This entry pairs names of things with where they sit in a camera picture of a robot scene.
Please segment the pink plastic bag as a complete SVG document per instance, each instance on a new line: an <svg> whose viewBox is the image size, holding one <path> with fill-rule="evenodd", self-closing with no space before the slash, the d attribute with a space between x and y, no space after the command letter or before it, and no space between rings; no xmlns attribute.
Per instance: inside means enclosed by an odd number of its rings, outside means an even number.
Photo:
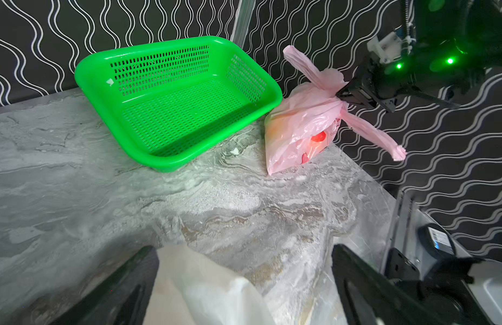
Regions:
<svg viewBox="0 0 502 325"><path fill-rule="evenodd" d="M308 79L296 86L265 119L267 173L309 162L328 147L342 122L356 134L386 150L394 161L406 159L406 149L384 131L349 113L347 102L336 97L346 85L336 69L319 70L306 55L289 45L283 50L287 62Z"/></svg>

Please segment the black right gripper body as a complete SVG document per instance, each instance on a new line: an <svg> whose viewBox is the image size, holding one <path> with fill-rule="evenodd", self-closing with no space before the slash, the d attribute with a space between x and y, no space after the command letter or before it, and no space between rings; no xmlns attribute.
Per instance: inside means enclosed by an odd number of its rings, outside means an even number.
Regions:
<svg viewBox="0 0 502 325"><path fill-rule="evenodd" d="M352 84L370 89L376 97L376 107L393 112L398 97L418 94L416 69L417 61L414 58L380 64L373 57L367 56L358 66Z"/></svg>

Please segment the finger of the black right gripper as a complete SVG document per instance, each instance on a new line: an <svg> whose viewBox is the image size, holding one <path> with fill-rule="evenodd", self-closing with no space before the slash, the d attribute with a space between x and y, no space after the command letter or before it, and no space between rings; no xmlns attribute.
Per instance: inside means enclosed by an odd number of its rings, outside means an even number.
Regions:
<svg viewBox="0 0 502 325"><path fill-rule="evenodd" d="M376 97L370 89L363 85L347 84L343 89L336 92L336 97L356 106L376 108Z"/></svg>

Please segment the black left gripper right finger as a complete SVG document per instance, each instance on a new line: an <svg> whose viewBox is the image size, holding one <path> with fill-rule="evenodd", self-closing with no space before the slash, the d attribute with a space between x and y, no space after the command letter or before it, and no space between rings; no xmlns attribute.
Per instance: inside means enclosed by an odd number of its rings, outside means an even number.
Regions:
<svg viewBox="0 0 502 325"><path fill-rule="evenodd" d="M348 324L443 324L347 246L332 249L332 273Z"/></svg>

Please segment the white plastic bag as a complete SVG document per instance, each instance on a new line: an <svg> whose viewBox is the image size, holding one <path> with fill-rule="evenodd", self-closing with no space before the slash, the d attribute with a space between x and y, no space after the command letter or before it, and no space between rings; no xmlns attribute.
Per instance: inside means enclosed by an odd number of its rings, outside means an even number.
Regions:
<svg viewBox="0 0 502 325"><path fill-rule="evenodd" d="M159 268L144 324L274 324L244 276L185 245L157 250Z"/></svg>

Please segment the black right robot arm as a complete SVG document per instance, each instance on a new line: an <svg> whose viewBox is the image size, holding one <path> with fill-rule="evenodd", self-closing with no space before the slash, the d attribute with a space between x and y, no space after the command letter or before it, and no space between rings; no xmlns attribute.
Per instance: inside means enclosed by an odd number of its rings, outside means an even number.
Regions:
<svg viewBox="0 0 502 325"><path fill-rule="evenodd" d="M401 1L401 27L368 42L369 54L336 96L395 111L414 96L454 108L454 90L480 85L502 66L502 11L496 1Z"/></svg>

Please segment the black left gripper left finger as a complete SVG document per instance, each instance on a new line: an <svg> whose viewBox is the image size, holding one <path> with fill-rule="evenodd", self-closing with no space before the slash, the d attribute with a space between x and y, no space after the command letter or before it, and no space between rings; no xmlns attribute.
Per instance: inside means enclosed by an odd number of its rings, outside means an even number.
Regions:
<svg viewBox="0 0 502 325"><path fill-rule="evenodd" d="M144 246L53 324L142 324L160 262Z"/></svg>

